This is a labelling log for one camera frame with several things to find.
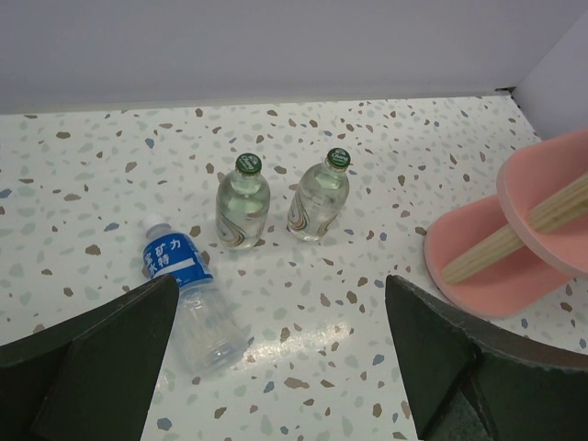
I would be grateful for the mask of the clear Chang glass bottle left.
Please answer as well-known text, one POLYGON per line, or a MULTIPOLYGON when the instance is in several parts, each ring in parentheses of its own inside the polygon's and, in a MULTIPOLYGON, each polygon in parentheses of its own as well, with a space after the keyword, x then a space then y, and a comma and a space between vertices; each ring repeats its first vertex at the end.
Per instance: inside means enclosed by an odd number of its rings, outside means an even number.
POLYGON ((254 153, 240 154, 217 191, 216 232, 220 242, 232 250, 254 247, 265 228, 270 199, 261 159, 254 153))

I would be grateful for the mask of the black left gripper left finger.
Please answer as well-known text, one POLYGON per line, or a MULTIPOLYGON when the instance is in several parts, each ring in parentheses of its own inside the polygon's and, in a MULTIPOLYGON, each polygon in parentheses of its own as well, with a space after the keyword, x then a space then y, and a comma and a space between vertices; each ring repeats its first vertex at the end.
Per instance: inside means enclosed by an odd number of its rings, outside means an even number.
POLYGON ((140 439, 178 296, 160 276, 2 345, 2 439, 140 439))

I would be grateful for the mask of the clear Chang glass bottle right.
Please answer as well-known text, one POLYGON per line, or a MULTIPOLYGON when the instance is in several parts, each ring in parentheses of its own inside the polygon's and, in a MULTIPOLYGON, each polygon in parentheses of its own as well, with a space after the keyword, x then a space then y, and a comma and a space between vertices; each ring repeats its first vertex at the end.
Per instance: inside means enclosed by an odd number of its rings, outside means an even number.
POLYGON ((302 241, 320 240, 341 213, 350 191, 347 150, 335 147, 299 181, 288 210, 288 230, 302 241))

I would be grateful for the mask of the clear chang glass bottle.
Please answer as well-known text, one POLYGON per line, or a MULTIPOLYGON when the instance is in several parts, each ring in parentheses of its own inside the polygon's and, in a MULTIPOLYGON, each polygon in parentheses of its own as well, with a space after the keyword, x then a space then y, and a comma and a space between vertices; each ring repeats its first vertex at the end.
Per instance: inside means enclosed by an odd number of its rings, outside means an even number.
POLYGON ((288 230, 302 241, 320 240, 341 213, 350 191, 347 150, 335 147, 299 181, 288 210, 288 230))
POLYGON ((265 228, 270 199, 261 159, 254 153, 240 154, 217 191, 216 232, 220 242, 232 250, 254 247, 265 228))

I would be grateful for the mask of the lying blue label water bottle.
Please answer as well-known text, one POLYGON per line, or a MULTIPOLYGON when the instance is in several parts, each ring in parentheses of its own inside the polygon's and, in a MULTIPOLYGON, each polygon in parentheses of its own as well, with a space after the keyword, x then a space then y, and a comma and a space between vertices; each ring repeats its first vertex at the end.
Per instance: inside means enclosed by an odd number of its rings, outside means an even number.
POLYGON ((241 359, 247 343, 192 239, 157 213, 142 227, 149 278, 169 275, 179 288, 171 343, 183 367, 202 375, 241 359))

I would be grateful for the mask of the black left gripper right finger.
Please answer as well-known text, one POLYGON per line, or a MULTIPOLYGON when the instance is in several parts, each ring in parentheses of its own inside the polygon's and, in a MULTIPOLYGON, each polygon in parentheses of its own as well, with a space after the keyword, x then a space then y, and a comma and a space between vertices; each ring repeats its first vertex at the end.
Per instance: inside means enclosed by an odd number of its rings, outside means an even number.
POLYGON ((584 440, 587 357, 459 310, 400 276, 385 304, 422 440, 584 440))

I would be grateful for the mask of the pink three-tier shelf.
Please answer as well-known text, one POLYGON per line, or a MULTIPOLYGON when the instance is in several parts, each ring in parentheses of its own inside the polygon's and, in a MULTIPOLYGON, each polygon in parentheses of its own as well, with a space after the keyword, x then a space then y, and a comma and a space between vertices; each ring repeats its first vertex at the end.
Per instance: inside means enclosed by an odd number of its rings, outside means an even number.
POLYGON ((587 131, 527 146, 493 196, 449 211, 424 239, 443 295, 473 315, 515 314, 587 276, 587 131))

